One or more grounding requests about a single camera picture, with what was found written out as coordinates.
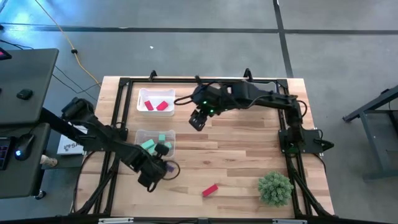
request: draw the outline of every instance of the red block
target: red block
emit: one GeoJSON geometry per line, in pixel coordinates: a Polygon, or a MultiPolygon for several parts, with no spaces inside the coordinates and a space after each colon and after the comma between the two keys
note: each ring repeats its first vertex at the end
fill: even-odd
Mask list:
{"type": "Polygon", "coordinates": [[[211,187],[207,188],[206,190],[204,190],[202,192],[202,194],[203,194],[204,197],[207,197],[207,196],[209,196],[209,194],[215,192],[216,190],[218,190],[218,187],[217,187],[216,184],[214,184],[213,186],[211,186],[211,187]]]}
{"type": "Polygon", "coordinates": [[[169,106],[168,103],[166,103],[166,101],[161,102],[159,105],[157,105],[156,109],[158,111],[163,111],[164,109],[166,109],[169,106]]]}
{"type": "Polygon", "coordinates": [[[148,109],[149,111],[154,110],[154,107],[152,106],[152,104],[150,103],[149,100],[148,100],[148,101],[145,101],[144,104],[145,104],[145,106],[147,107],[147,109],[148,109]]]}

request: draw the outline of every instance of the yellow cable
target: yellow cable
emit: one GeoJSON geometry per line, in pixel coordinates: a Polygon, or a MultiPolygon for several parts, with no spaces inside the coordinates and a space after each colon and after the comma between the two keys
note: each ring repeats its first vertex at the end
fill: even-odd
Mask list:
{"type": "MultiPolygon", "coordinates": [[[[55,21],[55,19],[53,19],[53,17],[50,16],[50,14],[44,9],[44,7],[37,0],[35,0],[35,2],[43,9],[43,11],[49,16],[49,18],[55,23],[55,25],[57,25],[58,29],[60,29],[60,31],[63,34],[63,36],[69,42],[70,47],[72,48],[72,50],[76,50],[75,47],[73,46],[72,42],[70,41],[69,37],[66,35],[66,33],[64,33],[64,31],[58,25],[58,23],[55,21]]],[[[77,56],[77,53],[73,53],[73,54],[75,55],[76,61],[79,64],[80,68],[83,69],[99,86],[101,86],[101,84],[98,82],[98,80],[81,65],[79,57],[77,56]]]]}

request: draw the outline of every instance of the floor stripe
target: floor stripe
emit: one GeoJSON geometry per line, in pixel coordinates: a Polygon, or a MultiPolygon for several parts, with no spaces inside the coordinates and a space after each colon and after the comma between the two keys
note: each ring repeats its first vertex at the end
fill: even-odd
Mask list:
{"type": "Polygon", "coordinates": [[[276,24],[278,25],[278,30],[279,30],[280,47],[282,49],[282,56],[284,58],[286,75],[287,78],[293,78],[292,64],[290,63],[289,50],[287,49],[284,25],[282,22],[282,15],[280,14],[278,0],[274,0],[274,10],[276,16],[276,24]]]}
{"type": "Polygon", "coordinates": [[[398,30],[318,30],[285,29],[285,34],[325,34],[325,35],[398,35],[398,30]]]}
{"type": "MultiPolygon", "coordinates": [[[[57,26],[38,24],[2,23],[10,31],[51,31],[58,32],[57,26]]],[[[61,26],[65,32],[183,32],[183,33],[241,33],[241,34],[276,34],[278,29],[240,29],[240,28],[140,28],[140,27],[79,27],[61,26]]]]}

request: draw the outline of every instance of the keyboard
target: keyboard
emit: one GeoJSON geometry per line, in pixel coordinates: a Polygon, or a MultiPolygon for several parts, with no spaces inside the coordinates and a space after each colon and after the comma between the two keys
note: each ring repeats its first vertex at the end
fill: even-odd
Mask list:
{"type": "Polygon", "coordinates": [[[15,137],[0,137],[0,170],[7,169],[8,160],[12,154],[15,137]]]}

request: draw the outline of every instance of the clear plastic container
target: clear plastic container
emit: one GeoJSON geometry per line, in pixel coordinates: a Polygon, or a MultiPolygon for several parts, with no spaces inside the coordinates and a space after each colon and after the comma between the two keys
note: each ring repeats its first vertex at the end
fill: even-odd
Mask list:
{"type": "Polygon", "coordinates": [[[173,116],[174,115],[174,99],[175,90],[148,90],[141,88],[138,94],[137,110],[146,116],[173,116]],[[144,102],[150,101],[154,107],[153,111],[149,111],[145,106],[144,102]],[[166,101],[168,107],[163,111],[158,111],[156,106],[161,102],[166,101]]]}
{"type": "Polygon", "coordinates": [[[136,140],[134,141],[135,144],[141,145],[142,143],[148,140],[154,140],[155,144],[159,142],[159,135],[164,134],[166,135],[166,141],[172,144],[172,148],[169,150],[169,153],[164,156],[163,158],[172,158],[175,154],[175,131],[146,131],[139,129],[136,132],[136,140]]]}

